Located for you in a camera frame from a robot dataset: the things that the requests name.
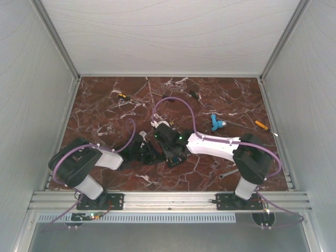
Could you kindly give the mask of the black fuse box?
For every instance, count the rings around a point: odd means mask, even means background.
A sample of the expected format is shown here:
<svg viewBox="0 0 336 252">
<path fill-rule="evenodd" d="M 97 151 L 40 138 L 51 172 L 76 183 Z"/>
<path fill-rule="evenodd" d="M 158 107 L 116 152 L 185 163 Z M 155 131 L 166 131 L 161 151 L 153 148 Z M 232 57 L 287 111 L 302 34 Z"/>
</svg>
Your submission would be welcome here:
<svg viewBox="0 0 336 252">
<path fill-rule="evenodd" d="M 173 168 L 176 167 L 182 163 L 185 162 L 185 160 L 187 159 L 187 155 L 185 154 L 180 154 L 180 155 L 175 155 L 173 157 L 169 157 L 166 159 L 166 164 L 168 166 L 168 168 Z"/>
</svg>

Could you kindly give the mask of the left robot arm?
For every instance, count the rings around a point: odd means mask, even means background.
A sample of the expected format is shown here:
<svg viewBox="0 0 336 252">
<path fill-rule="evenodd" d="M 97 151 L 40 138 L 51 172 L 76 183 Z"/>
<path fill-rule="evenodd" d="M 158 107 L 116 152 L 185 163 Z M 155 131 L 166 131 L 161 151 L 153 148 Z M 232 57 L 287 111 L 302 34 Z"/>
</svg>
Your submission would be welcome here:
<svg viewBox="0 0 336 252">
<path fill-rule="evenodd" d="M 102 209 L 107 205 L 108 196 L 103 186 L 90 175 L 91 171 L 96 166 L 112 171 L 121 170 L 134 161 L 154 165 L 164 162 L 165 157 L 138 133 L 116 150 L 76 138 L 50 159 L 48 168 L 56 183 L 77 190 L 89 199 L 94 208 Z"/>
</svg>

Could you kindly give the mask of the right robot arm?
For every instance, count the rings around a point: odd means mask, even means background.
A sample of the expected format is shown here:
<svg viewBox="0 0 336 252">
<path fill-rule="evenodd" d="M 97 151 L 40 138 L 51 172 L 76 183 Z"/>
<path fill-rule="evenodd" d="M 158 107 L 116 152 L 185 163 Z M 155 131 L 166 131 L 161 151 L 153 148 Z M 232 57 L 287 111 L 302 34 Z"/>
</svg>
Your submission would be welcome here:
<svg viewBox="0 0 336 252">
<path fill-rule="evenodd" d="M 272 158 L 264 150 L 251 146 L 260 144 L 257 137 L 252 134 L 232 139 L 210 135 L 198 137 L 198 132 L 185 130 L 179 133 L 165 122 L 154 121 L 151 124 L 167 165 L 171 167 L 184 162 L 192 154 L 220 157 L 236 165 L 240 173 L 239 182 L 231 196 L 216 196 L 212 201 L 218 209 L 262 209 L 262 203 L 253 202 L 252 196 L 264 182 Z"/>
</svg>

